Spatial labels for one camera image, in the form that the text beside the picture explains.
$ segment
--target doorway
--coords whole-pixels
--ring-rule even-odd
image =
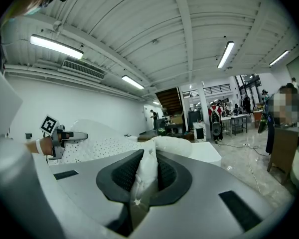
[[[146,121],[146,131],[151,131],[154,129],[154,120],[151,118],[150,107],[144,105],[144,116]]]

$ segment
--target ceiling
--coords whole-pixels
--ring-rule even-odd
[[[278,0],[55,0],[2,29],[6,64],[49,74],[38,59],[61,67],[67,56],[30,44],[32,34],[82,50],[82,61],[105,72],[101,85],[138,100],[187,83],[270,72],[269,63],[285,50],[290,54],[275,67],[299,55],[299,31]],[[228,41],[235,46],[217,69]]]

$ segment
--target black rectangular slot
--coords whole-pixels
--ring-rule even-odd
[[[66,171],[66,172],[62,172],[62,173],[55,173],[54,177],[55,177],[55,179],[60,180],[60,179],[71,177],[71,176],[77,175],[77,174],[79,174],[77,171],[71,170],[71,171]]]
[[[234,191],[223,192],[219,196],[245,231],[262,221]]]

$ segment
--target fluorescent light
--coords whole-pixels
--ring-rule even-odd
[[[144,87],[141,84],[138,84],[136,81],[132,80],[129,76],[124,75],[122,77],[122,79],[130,84],[132,84],[133,86],[137,87],[138,89],[142,90]]]
[[[272,66],[276,64],[279,60],[281,60],[284,56],[286,56],[289,53],[289,51],[284,51],[283,54],[281,54],[278,58],[276,58],[273,62],[269,64],[269,66]]]
[[[75,57],[77,59],[81,59],[83,56],[83,52],[78,49],[72,48],[68,45],[61,43],[61,42],[53,41],[51,39],[48,39],[48,38],[45,38],[45,37],[42,37],[42,36],[39,36],[36,34],[33,34],[30,37],[30,43],[64,53],[68,56]]]
[[[226,44],[226,48],[225,48],[225,52],[224,54],[222,55],[221,59],[220,59],[220,62],[218,64],[218,67],[217,68],[222,68],[231,52],[231,50],[233,49],[235,43],[234,42],[227,42]]]

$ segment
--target air vent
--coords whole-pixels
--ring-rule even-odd
[[[74,63],[70,60],[64,60],[62,68],[69,70],[71,72],[83,74],[86,76],[92,76],[93,78],[96,79],[103,79],[104,74],[100,72],[100,69],[93,67],[93,66],[85,66],[85,65],[80,65],[78,63]]]

